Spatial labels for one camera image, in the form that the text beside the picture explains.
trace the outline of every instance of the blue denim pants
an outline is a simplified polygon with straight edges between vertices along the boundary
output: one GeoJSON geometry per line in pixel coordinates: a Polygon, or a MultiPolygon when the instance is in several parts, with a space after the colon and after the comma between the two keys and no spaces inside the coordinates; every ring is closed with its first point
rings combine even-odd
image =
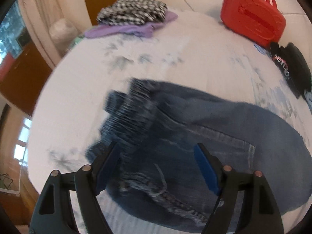
{"type": "MultiPolygon", "coordinates": [[[[261,170],[281,214],[307,202],[312,159],[302,137],[277,115],[183,86],[133,79],[129,93],[111,92],[101,139],[90,162],[117,141],[121,159],[109,195],[133,216],[172,229],[201,232],[216,202],[193,155],[203,143],[239,172],[261,170]]],[[[237,225],[243,194],[228,231],[237,225]]]]}

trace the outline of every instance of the white tablecloth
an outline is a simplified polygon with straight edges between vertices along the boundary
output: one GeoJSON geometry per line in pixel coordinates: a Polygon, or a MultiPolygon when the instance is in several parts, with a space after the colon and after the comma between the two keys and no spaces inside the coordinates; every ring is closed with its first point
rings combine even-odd
{"type": "MultiPolygon", "coordinates": [[[[83,40],[53,71],[37,102],[28,144],[29,177],[38,192],[52,170],[72,172],[87,163],[85,149],[107,117],[102,110],[107,93],[126,92],[131,77],[169,81],[269,109],[296,129],[312,152],[308,106],[294,97],[264,51],[212,17],[174,12],[179,18],[151,39],[118,34],[83,40]]],[[[105,192],[98,200],[114,233],[179,233],[127,214],[105,192]]],[[[74,193],[72,201],[84,233],[74,193]]],[[[311,202],[283,215],[285,231],[303,218],[311,202]]]]}

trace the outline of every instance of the drawstring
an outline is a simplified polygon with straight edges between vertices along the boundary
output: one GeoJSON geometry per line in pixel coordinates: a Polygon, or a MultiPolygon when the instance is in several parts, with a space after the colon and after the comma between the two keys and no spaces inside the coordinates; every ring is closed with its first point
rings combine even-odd
{"type": "Polygon", "coordinates": [[[160,174],[161,181],[163,182],[163,189],[160,192],[155,193],[155,194],[150,194],[150,196],[152,196],[152,197],[157,197],[158,195],[161,195],[162,193],[164,193],[167,190],[167,182],[166,182],[165,176],[163,175],[163,172],[161,171],[159,166],[157,164],[154,164],[154,165],[155,165],[155,167],[157,168],[157,170],[158,170],[158,172],[160,174]]]}

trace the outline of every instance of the checkered fabric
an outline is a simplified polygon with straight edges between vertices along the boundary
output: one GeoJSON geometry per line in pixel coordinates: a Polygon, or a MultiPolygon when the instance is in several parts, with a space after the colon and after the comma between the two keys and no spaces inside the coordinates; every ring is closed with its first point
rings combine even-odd
{"type": "Polygon", "coordinates": [[[117,0],[112,6],[101,9],[97,21],[102,25],[143,25],[147,22],[164,22],[167,5],[156,0],[117,0]]]}

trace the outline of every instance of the red bag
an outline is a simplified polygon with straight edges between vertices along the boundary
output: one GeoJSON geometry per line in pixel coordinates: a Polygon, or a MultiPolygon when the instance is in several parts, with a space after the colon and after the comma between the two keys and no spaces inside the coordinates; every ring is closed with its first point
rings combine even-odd
{"type": "Polygon", "coordinates": [[[224,0],[221,10],[223,23],[241,35],[268,48],[278,42],[286,20],[272,0],[224,0]]]}

